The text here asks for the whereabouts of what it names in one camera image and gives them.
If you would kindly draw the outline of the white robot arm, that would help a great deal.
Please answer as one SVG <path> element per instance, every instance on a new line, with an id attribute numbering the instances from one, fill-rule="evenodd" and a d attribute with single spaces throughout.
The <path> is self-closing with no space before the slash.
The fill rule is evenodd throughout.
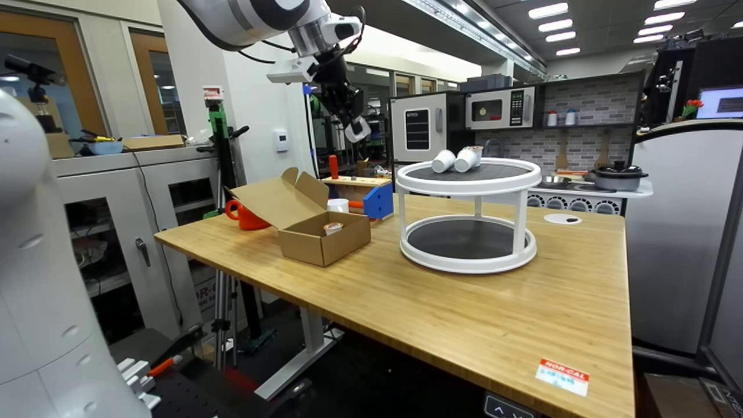
<path id="1" fill-rule="evenodd" d="M 222 51 L 244 53 L 285 32 L 293 58 L 272 61 L 272 84 L 314 84 L 347 143 L 370 135 L 363 95 L 345 78 L 345 57 L 363 35 L 359 17 L 333 15 L 324 0 L 177 0 L 200 32 Z"/>

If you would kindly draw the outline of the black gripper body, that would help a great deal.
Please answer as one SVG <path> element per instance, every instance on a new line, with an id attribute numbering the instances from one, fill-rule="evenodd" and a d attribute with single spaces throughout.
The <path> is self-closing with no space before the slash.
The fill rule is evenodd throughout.
<path id="1" fill-rule="evenodd" d="M 350 87 L 341 50 L 317 57 L 314 84 L 323 108 L 341 123 L 353 123 L 362 115 L 363 93 Z"/>

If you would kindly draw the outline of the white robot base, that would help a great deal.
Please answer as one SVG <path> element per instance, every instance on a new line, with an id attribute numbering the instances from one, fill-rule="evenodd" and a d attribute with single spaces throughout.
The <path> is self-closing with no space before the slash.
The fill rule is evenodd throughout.
<path id="1" fill-rule="evenodd" d="M 0 90 L 0 418 L 151 418 L 74 260 L 40 122 Z"/>

